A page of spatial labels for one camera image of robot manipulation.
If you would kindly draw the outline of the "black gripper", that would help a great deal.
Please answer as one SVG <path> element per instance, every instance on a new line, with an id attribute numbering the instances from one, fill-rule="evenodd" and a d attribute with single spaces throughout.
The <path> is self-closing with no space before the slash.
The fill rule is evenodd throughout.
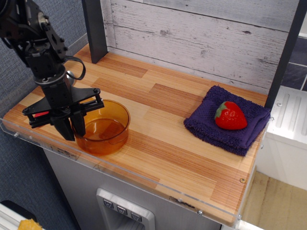
<path id="1" fill-rule="evenodd" d="M 78 137 L 83 137 L 86 133 L 84 116 L 104 107 L 100 90 L 71 86 L 64 66 L 56 66 L 55 69 L 35 66 L 31 71 L 45 97 L 23 110 L 30 126 L 35 128 L 52 124 L 67 141 L 75 140 L 74 132 Z M 34 114 L 45 111 L 49 111 L 49 114 L 34 118 Z"/>

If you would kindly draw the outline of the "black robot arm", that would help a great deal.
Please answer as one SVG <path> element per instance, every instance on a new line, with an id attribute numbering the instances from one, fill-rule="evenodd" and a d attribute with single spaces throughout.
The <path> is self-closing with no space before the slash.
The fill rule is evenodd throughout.
<path id="1" fill-rule="evenodd" d="M 76 88 L 69 79 L 80 81 L 64 67 L 66 61 L 82 61 L 66 54 L 64 39 L 58 36 L 48 17 L 32 0 L 0 2 L 0 37 L 31 69 L 44 98 L 23 110 L 32 128 L 50 124 L 69 141 L 86 134 L 84 117 L 104 107 L 98 88 Z"/>

